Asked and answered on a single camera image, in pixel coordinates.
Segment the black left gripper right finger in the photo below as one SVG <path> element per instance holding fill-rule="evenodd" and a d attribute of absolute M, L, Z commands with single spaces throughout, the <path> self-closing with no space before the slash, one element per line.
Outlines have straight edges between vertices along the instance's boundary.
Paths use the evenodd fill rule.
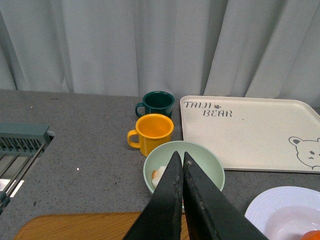
<path fill-rule="evenodd" d="M 183 205 L 191 240 L 266 240 L 223 195 L 188 153 L 183 160 Z"/>

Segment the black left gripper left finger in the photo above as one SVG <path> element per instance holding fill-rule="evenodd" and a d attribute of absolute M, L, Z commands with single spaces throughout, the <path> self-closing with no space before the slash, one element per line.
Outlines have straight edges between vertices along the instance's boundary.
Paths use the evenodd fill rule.
<path fill-rule="evenodd" d="M 183 167 L 174 152 L 150 201 L 125 240 L 179 240 L 182 231 Z"/>

